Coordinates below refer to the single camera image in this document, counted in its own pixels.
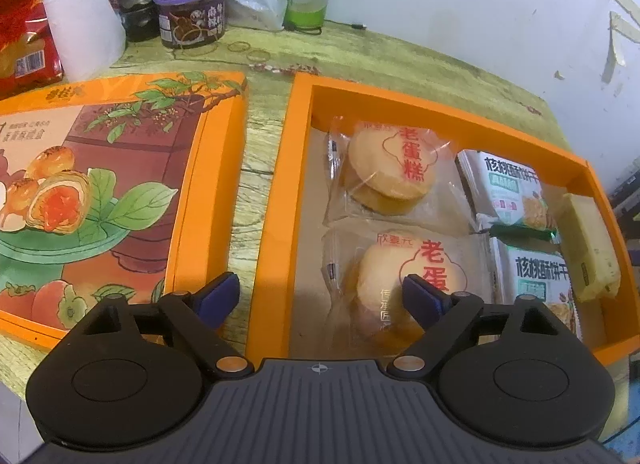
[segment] orange gift box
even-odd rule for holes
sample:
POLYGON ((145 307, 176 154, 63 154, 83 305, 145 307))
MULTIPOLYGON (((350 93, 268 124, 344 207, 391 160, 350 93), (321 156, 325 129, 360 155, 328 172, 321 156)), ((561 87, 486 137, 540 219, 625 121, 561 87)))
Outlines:
MULTIPOLYGON (((452 139, 459 150, 482 150, 531 166, 542 182, 593 197, 612 239, 622 279, 615 299, 593 302, 598 307, 602 334, 590 348, 605 365, 640 348, 638 289, 629 256, 607 197, 588 162, 456 108, 352 82, 298 74, 284 121, 255 276, 246 355, 256 366, 263 358, 289 355, 310 138, 318 130, 327 132, 335 116, 343 117, 344 128, 340 131, 348 135, 359 120, 430 128, 438 136, 452 139)), ((314 248, 308 244, 301 249, 314 248)), ((583 331, 589 328, 588 324, 582 326, 583 331)))

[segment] white paper cup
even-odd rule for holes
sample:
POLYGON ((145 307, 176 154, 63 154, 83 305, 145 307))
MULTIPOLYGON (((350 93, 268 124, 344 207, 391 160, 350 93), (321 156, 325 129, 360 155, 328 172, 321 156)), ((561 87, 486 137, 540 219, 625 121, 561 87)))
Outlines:
POLYGON ((125 31, 108 0, 42 0, 66 78, 85 81, 122 56, 125 31))

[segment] packaged sponge cake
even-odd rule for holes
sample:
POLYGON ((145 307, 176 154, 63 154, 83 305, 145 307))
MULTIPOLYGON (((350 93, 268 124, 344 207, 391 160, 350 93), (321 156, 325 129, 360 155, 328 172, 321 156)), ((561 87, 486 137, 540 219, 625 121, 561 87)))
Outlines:
POLYGON ((325 222, 346 217, 416 224, 467 234, 474 219, 454 155, 431 130, 359 122, 348 137, 330 132, 332 178, 325 222))
POLYGON ((356 227, 334 228, 323 239, 322 273, 332 296, 328 336, 353 348, 348 356, 391 356, 422 335, 402 306, 409 274, 447 293, 466 290, 493 301, 484 235, 451 237, 384 222, 356 227))

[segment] white wall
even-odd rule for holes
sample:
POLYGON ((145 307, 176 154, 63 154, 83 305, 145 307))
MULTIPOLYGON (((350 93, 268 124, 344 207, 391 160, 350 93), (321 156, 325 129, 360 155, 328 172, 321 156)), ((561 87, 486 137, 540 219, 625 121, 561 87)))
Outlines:
POLYGON ((327 18, 430 47, 544 98, 610 190, 640 156, 640 46, 623 39, 627 67, 609 85, 600 80, 610 9, 623 13, 613 0, 330 0, 327 18))

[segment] barcode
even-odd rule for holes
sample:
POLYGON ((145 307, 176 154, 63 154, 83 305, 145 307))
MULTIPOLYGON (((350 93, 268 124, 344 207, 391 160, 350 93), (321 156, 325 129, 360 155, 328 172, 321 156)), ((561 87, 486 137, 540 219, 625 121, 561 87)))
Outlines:
POLYGON ((32 54, 27 54, 15 61, 15 77, 21 78, 37 70, 44 69, 44 50, 38 50, 32 54))
POLYGON ((172 40, 172 36, 171 36, 171 31, 170 30, 164 30, 163 28, 160 29, 160 38, 164 41, 171 41, 172 40))

